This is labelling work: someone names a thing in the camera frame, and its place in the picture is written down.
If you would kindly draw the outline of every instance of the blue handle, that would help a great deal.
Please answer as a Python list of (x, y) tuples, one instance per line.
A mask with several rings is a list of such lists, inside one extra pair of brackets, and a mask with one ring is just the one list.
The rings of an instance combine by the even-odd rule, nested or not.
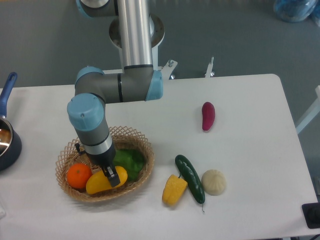
[(11, 72), (8, 76), (8, 79), (5, 82), (3, 90), (0, 95), (0, 115), (3, 117), (7, 116), (7, 102), (11, 93), (11, 90), (14, 88), (18, 74)]

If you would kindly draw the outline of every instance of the cooking pot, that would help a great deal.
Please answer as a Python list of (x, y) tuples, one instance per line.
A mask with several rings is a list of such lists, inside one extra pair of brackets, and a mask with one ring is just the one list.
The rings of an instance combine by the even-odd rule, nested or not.
[(9, 74), (0, 95), (0, 171), (10, 167), (20, 156), (22, 143), (7, 117), (7, 102), (18, 75)]

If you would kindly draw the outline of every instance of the green cucumber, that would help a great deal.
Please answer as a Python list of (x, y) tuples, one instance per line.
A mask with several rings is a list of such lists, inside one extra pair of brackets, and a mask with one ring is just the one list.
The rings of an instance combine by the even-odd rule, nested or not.
[(194, 199), (199, 204), (203, 204), (206, 200), (205, 190), (191, 162), (181, 154), (177, 155), (174, 161), (184, 180), (188, 183), (188, 187)]

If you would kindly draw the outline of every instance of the woven basket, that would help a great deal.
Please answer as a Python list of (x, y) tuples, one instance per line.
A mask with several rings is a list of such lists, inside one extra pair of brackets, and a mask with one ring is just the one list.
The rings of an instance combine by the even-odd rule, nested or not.
[(67, 183), (67, 171), (74, 163), (84, 163), (90, 166), (92, 173), (100, 171), (100, 167), (93, 165), (87, 157), (87, 154), (79, 156), (75, 144), (80, 143), (79, 139), (73, 139), (61, 151), (56, 162), (55, 175), (59, 186), (63, 191), (72, 198), (82, 202), (100, 202), (114, 199), (125, 195), (138, 187), (140, 187), (150, 176), (154, 166), (154, 152), (148, 139), (141, 132), (138, 132), (131, 127), (110, 127), (110, 134), (116, 149), (136, 149), (140, 151), (145, 159), (143, 169), (140, 171), (135, 182), (126, 182), (124, 185), (93, 195), (87, 194), (85, 191), (81, 192), (69, 186)]

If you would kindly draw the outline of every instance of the yellow mango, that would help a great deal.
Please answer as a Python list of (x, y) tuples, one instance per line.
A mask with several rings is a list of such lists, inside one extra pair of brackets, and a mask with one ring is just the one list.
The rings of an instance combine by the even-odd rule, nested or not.
[(125, 182), (128, 179), (127, 171), (122, 166), (115, 166), (115, 169), (120, 179), (120, 183), (117, 186), (112, 187), (108, 178), (104, 175), (104, 172), (101, 170), (93, 174), (86, 182), (86, 192), (88, 194), (96, 194), (105, 190), (118, 188), (125, 184)]
[(188, 183), (182, 178), (171, 175), (166, 181), (162, 201), (169, 206), (175, 205), (186, 190), (187, 185)]

